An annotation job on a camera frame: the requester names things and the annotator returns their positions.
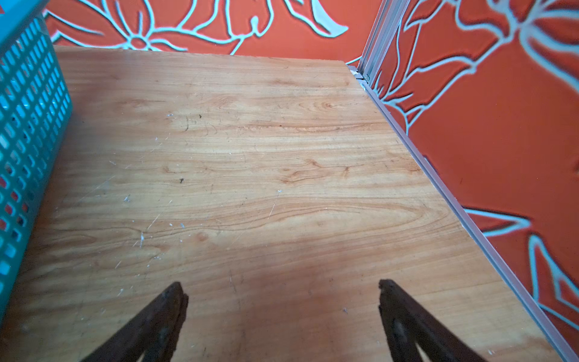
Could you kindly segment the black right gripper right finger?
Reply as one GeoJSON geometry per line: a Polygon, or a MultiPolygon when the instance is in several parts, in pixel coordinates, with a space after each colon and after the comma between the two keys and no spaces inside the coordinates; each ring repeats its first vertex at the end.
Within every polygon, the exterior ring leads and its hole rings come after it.
{"type": "Polygon", "coordinates": [[[391,279],[381,280],[378,311],[393,361],[483,361],[391,279]]]}

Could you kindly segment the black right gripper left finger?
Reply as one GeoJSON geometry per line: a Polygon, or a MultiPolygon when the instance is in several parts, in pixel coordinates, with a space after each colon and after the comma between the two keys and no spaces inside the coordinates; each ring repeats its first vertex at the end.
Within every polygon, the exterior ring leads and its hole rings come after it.
{"type": "Polygon", "coordinates": [[[187,308],[188,295],[175,281],[84,360],[171,360],[187,308]]]}

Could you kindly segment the teal plastic perforated basket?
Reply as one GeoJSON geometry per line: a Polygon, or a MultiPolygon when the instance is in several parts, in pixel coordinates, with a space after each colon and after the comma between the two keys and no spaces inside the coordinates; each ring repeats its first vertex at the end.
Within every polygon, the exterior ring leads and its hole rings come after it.
{"type": "Polygon", "coordinates": [[[1,3],[1,312],[5,313],[72,114],[42,10],[1,3]]]}

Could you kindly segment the aluminium frame rail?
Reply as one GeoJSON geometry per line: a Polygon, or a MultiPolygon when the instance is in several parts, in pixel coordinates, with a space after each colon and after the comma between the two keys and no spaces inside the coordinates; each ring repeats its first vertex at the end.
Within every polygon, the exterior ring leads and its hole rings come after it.
{"type": "Polygon", "coordinates": [[[578,359],[578,3],[383,1],[366,90],[562,360],[578,359]]]}

